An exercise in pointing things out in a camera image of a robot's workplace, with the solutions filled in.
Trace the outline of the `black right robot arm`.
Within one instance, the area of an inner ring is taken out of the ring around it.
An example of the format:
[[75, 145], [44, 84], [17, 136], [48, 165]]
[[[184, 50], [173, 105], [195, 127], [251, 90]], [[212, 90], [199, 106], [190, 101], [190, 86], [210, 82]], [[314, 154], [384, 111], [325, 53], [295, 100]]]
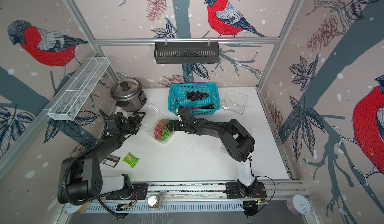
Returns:
[[188, 108], [177, 111], [178, 119], [167, 124], [169, 131], [191, 135], [211, 136], [221, 140], [227, 153], [237, 161], [238, 185], [242, 196], [249, 198], [256, 191], [258, 178], [252, 172], [252, 153], [255, 139], [236, 119], [228, 122], [213, 122], [196, 118]]

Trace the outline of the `red grape bunch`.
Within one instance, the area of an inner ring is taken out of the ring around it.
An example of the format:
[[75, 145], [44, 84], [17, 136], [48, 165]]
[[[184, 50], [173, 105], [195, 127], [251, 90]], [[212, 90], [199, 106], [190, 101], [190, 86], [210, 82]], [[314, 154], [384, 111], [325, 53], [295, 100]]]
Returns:
[[154, 135], [155, 139], [161, 141], [162, 130], [167, 129], [167, 123], [165, 119], [161, 119], [155, 126]]

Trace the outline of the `clear plastic clamshell container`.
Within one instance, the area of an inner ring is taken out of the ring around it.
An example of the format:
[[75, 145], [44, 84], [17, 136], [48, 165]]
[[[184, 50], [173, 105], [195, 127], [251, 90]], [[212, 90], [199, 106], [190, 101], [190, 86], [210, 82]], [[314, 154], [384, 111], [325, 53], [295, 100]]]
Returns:
[[154, 103], [145, 104], [141, 111], [146, 114], [141, 122], [140, 130], [159, 144], [166, 144], [174, 134], [167, 128], [171, 118], [166, 116]]

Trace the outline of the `green grape bunch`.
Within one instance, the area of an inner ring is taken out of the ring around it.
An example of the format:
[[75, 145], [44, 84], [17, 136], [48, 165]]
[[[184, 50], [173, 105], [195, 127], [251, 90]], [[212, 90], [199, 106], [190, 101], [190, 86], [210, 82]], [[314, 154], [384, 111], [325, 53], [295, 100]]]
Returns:
[[170, 132], [168, 129], [162, 130], [161, 141], [164, 142], [165, 140], [167, 140], [171, 134], [172, 132]]

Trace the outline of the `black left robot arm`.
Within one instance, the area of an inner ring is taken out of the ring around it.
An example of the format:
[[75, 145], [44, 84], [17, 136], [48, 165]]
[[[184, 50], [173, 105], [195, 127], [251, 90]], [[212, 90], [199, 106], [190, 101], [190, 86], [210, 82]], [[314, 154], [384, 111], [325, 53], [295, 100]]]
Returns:
[[61, 164], [57, 198], [59, 203], [83, 205], [94, 199], [116, 193], [129, 197], [134, 191], [127, 174], [104, 177], [100, 164], [108, 155], [119, 149], [124, 141], [137, 134], [145, 112], [134, 112], [125, 117], [118, 112], [107, 115], [100, 110], [104, 119], [104, 131], [97, 144], [74, 158], [67, 158]]

